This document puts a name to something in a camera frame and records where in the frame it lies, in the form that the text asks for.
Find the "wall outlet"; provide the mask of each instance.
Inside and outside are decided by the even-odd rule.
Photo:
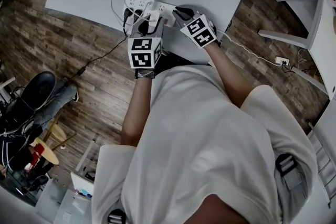
[[[144,10],[144,8],[147,8],[145,13],[143,14],[143,17],[152,15],[152,12],[159,12],[160,15],[164,19],[164,25],[168,27],[173,27],[175,24],[175,17],[173,15],[173,10],[175,8],[175,5],[166,4],[163,2],[159,2],[156,0],[126,0],[126,4],[133,9],[135,12],[137,9]],[[126,10],[126,5],[124,5],[122,14],[124,14],[124,11]],[[129,17],[129,20],[127,21],[128,24],[133,24],[134,14]]]
[[[286,66],[289,65],[289,60],[287,58],[283,58],[283,57],[279,57],[279,56],[277,56],[275,58],[275,63],[282,64],[283,62],[286,63]]]
[[[63,220],[70,223],[70,218],[71,218],[71,214],[68,212],[64,212],[63,214]]]

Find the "glove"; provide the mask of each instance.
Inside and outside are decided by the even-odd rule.
[[[173,15],[181,28],[180,31],[198,48],[204,48],[212,42],[220,46],[216,37],[216,27],[204,14],[195,11],[194,6],[177,6]]]

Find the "wooden floor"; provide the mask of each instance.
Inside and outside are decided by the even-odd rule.
[[[123,39],[121,32],[109,27],[46,9],[45,2],[6,0],[0,9],[0,58],[7,76],[16,77],[12,88],[26,85],[44,70],[52,71],[58,78],[72,77],[87,61],[103,55]],[[257,35],[261,28],[307,35],[283,4],[275,0],[241,0],[232,22],[228,34],[235,41],[270,61],[284,56],[297,66],[296,47]],[[293,73],[284,73],[281,68],[258,60],[228,40],[223,40],[223,47],[253,85],[272,86],[307,130],[306,119],[313,121],[327,101],[321,91]],[[300,69],[310,68],[314,72],[314,63],[306,51],[302,57],[308,61]],[[102,144],[119,143],[118,134],[134,87],[126,42],[111,55],[90,64],[74,82],[80,100],[64,108],[59,124],[68,136],[77,136],[64,150],[56,150],[60,166],[51,171],[65,185],[70,183],[69,171],[74,170],[92,139],[97,140],[93,155],[89,155],[93,166]],[[55,146],[58,142],[51,138],[48,143]]]

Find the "plug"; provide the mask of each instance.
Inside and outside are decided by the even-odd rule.
[[[147,9],[153,10],[155,0],[146,0]]]
[[[76,73],[76,75],[77,76],[80,76],[80,75],[82,75],[84,72],[85,72],[85,67],[82,67],[81,69],[79,69],[78,71],[77,71],[77,73]]]
[[[139,16],[141,16],[143,10],[142,9],[137,9],[135,12],[134,12],[134,24],[135,22],[138,20]]]
[[[151,17],[150,17],[150,22],[149,22],[149,26],[153,26],[153,27],[155,27],[156,26],[156,24],[158,23],[158,21],[159,21],[159,18],[160,18],[160,13],[157,11],[157,10],[155,10],[155,11],[153,11],[152,13],[151,13]]]
[[[125,11],[124,11],[124,21],[126,21],[128,17],[132,16],[132,14],[133,14],[133,9],[132,8],[125,9]]]

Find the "power strip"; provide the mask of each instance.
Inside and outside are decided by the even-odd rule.
[[[175,24],[176,19],[173,16],[173,10],[175,8],[174,5],[159,2],[156,0],[126,0],[126,4],[127,6],[132,8],[134,12],[137,9],[143,11],[147,5],[146,11],[143,14],[143,17],[157,12],[160,14],[160,16],[163,17],[165,26],[173,27]],[[122,14],[124,14],[124,11],[127,9],[127,6],[124,4]],[[132,18],[132,20],[129,20],[128,23],[132,24],[131,22],[133,21],[134,14],[130,18]]]
[[[287,66],[287,65],[289,65],[289,60],[287,58],[277,56],[275,58],[275,63],[279,63],[279,64],[285,63],[285,65]]]

